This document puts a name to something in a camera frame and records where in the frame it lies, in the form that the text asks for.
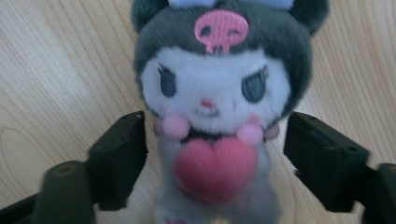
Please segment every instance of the plush heart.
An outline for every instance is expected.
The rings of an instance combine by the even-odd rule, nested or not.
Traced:
[[[254,177],[256,150],[236,138],[223,138],[213,146],[191,140],[174,163],[180,187],[191,196],[216,205],[229,203]]]

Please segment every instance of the embroidered eye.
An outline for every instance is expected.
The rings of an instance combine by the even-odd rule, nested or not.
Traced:
[[[268,77],[268,68],[265,66],[260,71],[242,80],[242,94],[249,103],[257,104],[265,94],[265,79]]]
[[[176,94],[176,75],[164,66],[158,68],[161,75],[161,91],[166,97],[173,97]]]

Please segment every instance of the wooden surface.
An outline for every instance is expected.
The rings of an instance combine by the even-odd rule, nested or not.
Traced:
[[[315,78],[297,108],[373,151],[370,164],[396,162],[396,3],[331,0],[313,39]],[[147,109],[134,84],[131,0],[0,0],[0,208],[38,191],[53,165],[85,160],[119,117]],[[99,223],[153,223],[160,182],[153,117],[149,157],[128,209]],[[282,134],[268,144],[281,223],[359,223],[326,213],[292,173]]]

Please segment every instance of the plush head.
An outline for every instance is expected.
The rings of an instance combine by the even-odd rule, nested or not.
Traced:
[[[134,0],[142,95],[205,133],[267,129],[302,98],[327,11],[327,0]]]

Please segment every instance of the stuffed animal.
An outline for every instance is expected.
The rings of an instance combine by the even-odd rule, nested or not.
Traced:
[[[136,81],[158,117],[157,223],[277,223],[264,139],[309,84],[327,12],[327,0],[134,0]]]

